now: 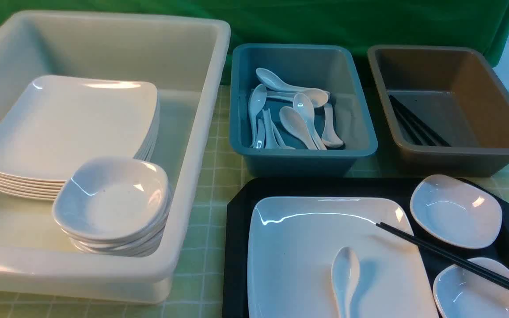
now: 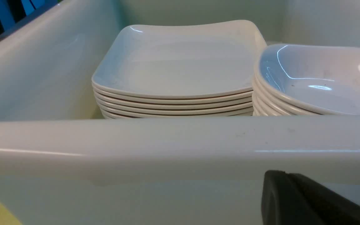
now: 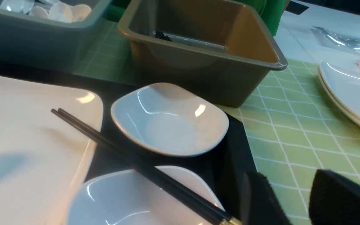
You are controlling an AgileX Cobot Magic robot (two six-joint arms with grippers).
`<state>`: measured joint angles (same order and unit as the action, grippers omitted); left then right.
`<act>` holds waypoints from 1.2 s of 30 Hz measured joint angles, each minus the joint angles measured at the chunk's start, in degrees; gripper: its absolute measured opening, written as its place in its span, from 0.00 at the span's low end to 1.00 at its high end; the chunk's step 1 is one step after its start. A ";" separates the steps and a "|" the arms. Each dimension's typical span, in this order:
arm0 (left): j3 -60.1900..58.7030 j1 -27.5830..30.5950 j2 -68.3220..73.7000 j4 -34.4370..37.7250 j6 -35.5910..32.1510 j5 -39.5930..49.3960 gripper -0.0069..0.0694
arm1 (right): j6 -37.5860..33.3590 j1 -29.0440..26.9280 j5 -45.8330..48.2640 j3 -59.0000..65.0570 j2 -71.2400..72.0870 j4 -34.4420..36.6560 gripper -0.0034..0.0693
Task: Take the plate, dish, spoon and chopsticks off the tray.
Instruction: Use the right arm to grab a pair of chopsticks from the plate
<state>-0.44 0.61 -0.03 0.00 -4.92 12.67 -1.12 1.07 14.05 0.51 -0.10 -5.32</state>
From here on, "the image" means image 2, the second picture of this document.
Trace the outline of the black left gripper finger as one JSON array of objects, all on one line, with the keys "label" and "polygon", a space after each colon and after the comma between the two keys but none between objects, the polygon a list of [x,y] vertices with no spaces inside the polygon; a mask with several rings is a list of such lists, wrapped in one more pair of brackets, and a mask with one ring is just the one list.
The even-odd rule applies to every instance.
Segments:
[{"label": "black left gripper finger", "polygon": [[264,174],[264,225],[360,225],[360,205],[299,173]]}]

